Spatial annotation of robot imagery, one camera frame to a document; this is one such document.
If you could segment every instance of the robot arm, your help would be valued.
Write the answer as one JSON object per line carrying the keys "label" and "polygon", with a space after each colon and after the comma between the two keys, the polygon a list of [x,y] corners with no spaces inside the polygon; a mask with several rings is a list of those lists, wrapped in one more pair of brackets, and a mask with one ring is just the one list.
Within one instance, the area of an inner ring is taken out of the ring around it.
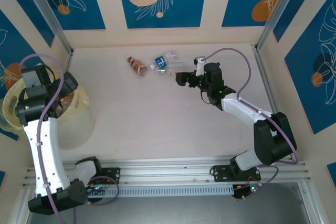
{"label": "robot arm", "polygon": [[197,65],[196,71],[177,73],[177,84],[185,86],[188,82],[189,87],[198,87],[201,92],[207,93],[213,106],[234,115],[254,130],[254,149],[239,154],[230,161],[230,170],[234,177],[238,178],[243,171],[262,164],[271,165],[292,153],[284,137],[261,113],[280,126],[296,149],[288,119],[283,113],[272,114],[256,108],[241,97],[237,98],[236,91],[224,85],[219,63],[206,64],[204,57],[195,58],[194,63]]}
{"label": "robot arm", "polygon": [[41,153],[48,181],[48,185],[44,184],[37,152],[38,121],[60,82],[54,78],[52,83],[47,69],[46,65],[39,65],[22,70],[26,88],[19,95],[15,113],[28,137],[36,173],[36,196],[28,202],[29,210],[51,215],[54,211],[46,187],[49,187],[58,211],[83,205],[87,199],[85,187],[94,175],[101,174],[101,166],[95,157],[91,157],[77,162],[75,170],[69,176],[63,168],[57,140],[56,107],[60,105],[61,98],[73,92],[78,86],[75,78],[66,72],[60,95],[48,110],[40,129]]}

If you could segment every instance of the white tabletop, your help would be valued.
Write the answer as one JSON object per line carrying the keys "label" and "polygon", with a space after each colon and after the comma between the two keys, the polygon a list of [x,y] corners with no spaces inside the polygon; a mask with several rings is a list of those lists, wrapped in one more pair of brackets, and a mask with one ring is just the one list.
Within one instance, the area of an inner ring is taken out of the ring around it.
{"label": "white tabletop", "polygon": [[[253,130],[231,114],[205,104],[199,89],[180,87],[174,77],[158,76],[150,69],[147,75],[138,76],[126,61],[126,56],[132,55],[148,65],[156,56],[173,50],[192,71],[194,57],[208,56],[223,47],[246,54],[252,78],[242,97],[270,111],[250,44],[76,49],[70,72],[88,91],[95,127],[83,146],[61,151],[63,160],[92,155],[100,159],[235,155],[253,147]],[[236,52],[221,52],[209,62],[220,62],[229,87],[238,91],[245,83],[247,66]]]}

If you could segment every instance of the blue bottle label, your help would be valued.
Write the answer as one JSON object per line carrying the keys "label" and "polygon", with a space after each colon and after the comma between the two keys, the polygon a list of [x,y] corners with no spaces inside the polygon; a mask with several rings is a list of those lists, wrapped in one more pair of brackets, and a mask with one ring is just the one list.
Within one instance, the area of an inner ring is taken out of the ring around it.
{"label": "blue bottle label", "polygon": [[164,60],[163,56],[157,57],[157,58],[155,59],[155,62],[156,62],[156,64],[157,64],[159,67],[165,67],[165,66],[167,66],[167,63],[166,63],[166,61]]}

